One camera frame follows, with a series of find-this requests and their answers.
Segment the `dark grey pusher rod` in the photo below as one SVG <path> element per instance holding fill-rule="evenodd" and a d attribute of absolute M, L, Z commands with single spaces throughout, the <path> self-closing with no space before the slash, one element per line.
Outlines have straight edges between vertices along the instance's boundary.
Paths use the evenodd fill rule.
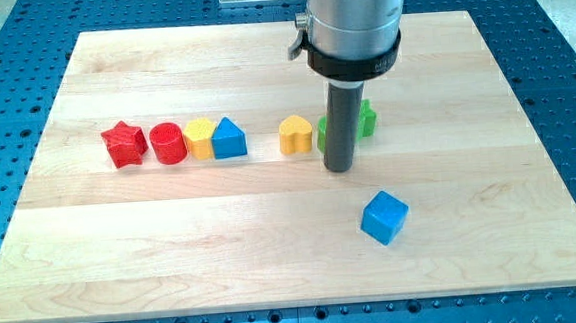
<path fill-rule="evenodd" d="M 324 165 L 331 172 L 347 172 L 352 167 L 359 125 L 362 82 L 328 82 Z"/>

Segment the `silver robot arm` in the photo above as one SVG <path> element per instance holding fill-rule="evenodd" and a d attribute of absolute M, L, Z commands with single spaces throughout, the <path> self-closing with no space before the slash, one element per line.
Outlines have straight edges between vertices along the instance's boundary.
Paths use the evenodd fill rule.
<path fill-rule="evenodd" d="M 288 58 L 307 53 L 307 64 L 328 80 L 326 169 L 348 171 L 353 163 L 364 83 L 397 60 L 404 0 L 307 0 L 295 16 L 296 41 Z"/>

